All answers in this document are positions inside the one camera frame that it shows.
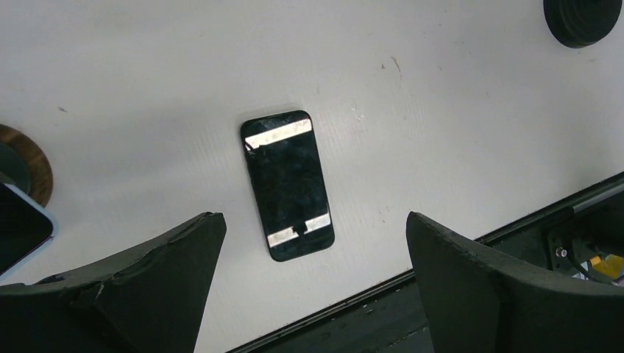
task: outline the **table surface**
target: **table surface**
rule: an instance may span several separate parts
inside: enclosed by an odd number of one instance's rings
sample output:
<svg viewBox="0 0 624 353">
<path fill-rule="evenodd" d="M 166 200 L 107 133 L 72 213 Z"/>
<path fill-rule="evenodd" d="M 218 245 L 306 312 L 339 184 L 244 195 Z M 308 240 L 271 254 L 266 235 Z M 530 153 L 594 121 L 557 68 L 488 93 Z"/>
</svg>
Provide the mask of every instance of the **table surface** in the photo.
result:
<svg viewBox="0 0 624 353">
<path fill-rule="evenodd" d="M 470 238 L 624 169 L 624 26 L 586 49 L 540 1 L 5 0 L 0 124 L 54 170 L 32 283 L 223 212 L 198 352 L 411 267 L 410 210 Z M 276 263 L 238 136 L 312 116 L 336 242 Z"/>
</svg>

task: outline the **white strip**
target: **white strip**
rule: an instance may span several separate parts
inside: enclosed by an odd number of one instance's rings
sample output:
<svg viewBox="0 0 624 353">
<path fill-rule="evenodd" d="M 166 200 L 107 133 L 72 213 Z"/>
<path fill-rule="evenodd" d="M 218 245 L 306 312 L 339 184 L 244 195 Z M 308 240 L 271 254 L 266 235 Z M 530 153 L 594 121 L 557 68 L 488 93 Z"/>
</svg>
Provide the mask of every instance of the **white strip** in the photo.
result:
<svg viewBox="0 0 624 353">
<path fill-rule="evenodd" d="M 288 125 L 280 126 L 273 130 L 261 132 L 260 134 L 245 138 L 245 142 L 252 148 L 256 149 L 260 146 L 270 145 L 293 136 L 301 135 L 305 132 L 312 131 L 312 122 L 310 119 L 295 121 Z"/>
<path fill-rule="evenodd" d="M 305 226 L 308 228 L 308 230 L 306 230 L 304 234 L 308 234 L 321 228 L 325 228 L 330 224 L 331 218 L 329 213 L 325 213 L 324 215 L 320 215 L 319 217 L 308 219 L 305 222 Z M 298 237 L 299 235 L 292 229 L 292 227 L 290 227 L 273 233 L 266 237 L 266 239 L 269 242 L 269 248 L 272 248 Z"/>
</svg>

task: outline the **black round object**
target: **black round object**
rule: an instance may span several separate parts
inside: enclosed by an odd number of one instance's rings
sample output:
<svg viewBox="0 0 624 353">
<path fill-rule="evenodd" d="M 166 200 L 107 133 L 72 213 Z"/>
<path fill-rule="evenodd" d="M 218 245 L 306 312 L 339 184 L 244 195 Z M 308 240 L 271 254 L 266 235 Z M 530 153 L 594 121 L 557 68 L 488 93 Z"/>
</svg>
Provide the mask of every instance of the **black round object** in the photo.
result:
<svg viewBox="0 0 624 353">
<path fill-rule="evenodd" d="M 32 176 L 28 164 L 18 152 L 2 142 L 0 142 L 0 173 L 8 177 L 11 183 L 25 194 L 30 193 Z"/>
<path fill-rule="evenodd" d="M 583 48 L 613 29 L 622 0 L 544 0 L 548 28 L 561 44 Z"/>
</svg>

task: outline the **black metal frame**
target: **black metal frame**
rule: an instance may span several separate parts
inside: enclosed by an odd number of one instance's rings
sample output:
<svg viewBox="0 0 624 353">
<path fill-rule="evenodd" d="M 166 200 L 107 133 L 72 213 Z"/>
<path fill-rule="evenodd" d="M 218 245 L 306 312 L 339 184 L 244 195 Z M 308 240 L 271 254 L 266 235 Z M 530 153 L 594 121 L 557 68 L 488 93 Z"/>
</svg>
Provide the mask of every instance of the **black metal frame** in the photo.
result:
<svg viewBox="0 0 624 353">
<path fill-rule="evenodd" d="M 550 248 L 544 232 L 574 219 L 574 207 L 581 205 L 589 208 L 606 199 L 621 196 L 623 191 L 624 173 L 621 173 L 490 232 L 477 241 L 533 265 L 552 269 Z M 433 351 L 412 271 L 406 271 L 228 353 L 386 350 Z"/>
</svg>

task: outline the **scratch mark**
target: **scratch mark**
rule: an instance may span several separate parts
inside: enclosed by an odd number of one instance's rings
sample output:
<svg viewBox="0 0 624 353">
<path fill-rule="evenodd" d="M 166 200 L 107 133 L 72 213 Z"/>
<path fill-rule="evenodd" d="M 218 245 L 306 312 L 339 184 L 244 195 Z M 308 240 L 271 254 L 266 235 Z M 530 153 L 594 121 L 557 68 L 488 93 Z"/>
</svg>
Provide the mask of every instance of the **scratch mark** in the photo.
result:
<svg viewBox="0 0 624 353">
<path fill-rule="evenodd" d="M 392 61 L 394 61 L 394 64 L 397 66 L 397 69 L 399 69 L 399 75 L 401 76 L 401 79 L 403 79 L 403 73 L 401 72 L 401 67 L 399 66 L 399 62 L 397 61 L 396 57 L 390 57 L 392 59 Z"/>
</svg>

